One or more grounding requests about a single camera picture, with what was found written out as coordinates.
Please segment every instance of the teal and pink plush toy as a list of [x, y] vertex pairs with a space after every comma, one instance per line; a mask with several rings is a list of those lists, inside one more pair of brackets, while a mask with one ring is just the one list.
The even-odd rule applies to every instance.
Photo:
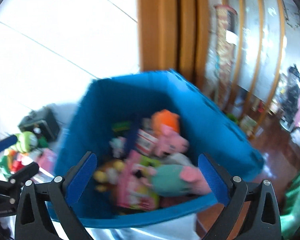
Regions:
[[189, 148], [189, 142], [182, 138], [176, 131], [168, 125], [161, 125], [162, 134], [158, 138], [154, 154], [162, 158], [164, 155], [175, 153], [185, 153]]
[[141, 182], [159, 196], [176, 197], [187, 194], [206, 195], [211, 189], [197, 167], [177, 164], [148, 167]]

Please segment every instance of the orange and green toy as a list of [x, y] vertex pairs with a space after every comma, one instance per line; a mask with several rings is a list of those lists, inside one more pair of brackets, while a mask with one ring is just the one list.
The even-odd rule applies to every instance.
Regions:
[[179, 115], [174, 114], [167, 109], [164, 109], [160, 112], [156, 112], [151, 117], [152, 120], [152, 128], [154, 131], [154, 135], [159, 137], [161, 132], [161, 125], [165, 124], [170, 126], [175, 132], [180, 133], [179, 127]]

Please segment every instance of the green plush toy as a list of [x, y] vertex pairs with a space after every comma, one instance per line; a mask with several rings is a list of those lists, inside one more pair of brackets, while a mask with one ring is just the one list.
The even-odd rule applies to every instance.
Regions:
[[15, 135], [17, 136], [18, 141], [10, 148], [17, 152], [29, 153], [38, 146], [38, 139], [32, 132], [25, 131]]

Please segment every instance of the blue bin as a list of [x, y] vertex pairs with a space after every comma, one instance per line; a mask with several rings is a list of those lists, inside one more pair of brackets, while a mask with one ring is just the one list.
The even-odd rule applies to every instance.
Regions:
[[[195, 165], [201, 153], [209, 153], [230, 174], [246, 181], [262, 170], [263, 158], [239, 127], [195, 86], [170, 70], [93, 81], [69, 127], [55, 174], [66, 174], [87, 151], [98, 158], [109, 154], [111, 124], [129, 120], [133, 113], [150, 117], [162, 109], [180, 115], [181, 135], [189, 140], [188, 156]], [[142, 227], [197, 213], [216, 203], [209, 194], [165, 209], [120, 216], [108, 196], [94, 187], [91, 179], [73, 205], [82, 224], [90, 228]]]

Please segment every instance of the black box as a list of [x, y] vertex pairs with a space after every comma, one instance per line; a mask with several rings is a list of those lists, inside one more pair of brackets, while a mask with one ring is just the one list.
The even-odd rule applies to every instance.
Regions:
[[60, 132], [60, 127], [49, 107], [43, 107], [38, 111], [32, 111], [28, 116], [25, 116], [18, 125], [21, 132], [34, 132], [34, 128], [38, 127], [41, 134], [48, 142], [55, 141]]

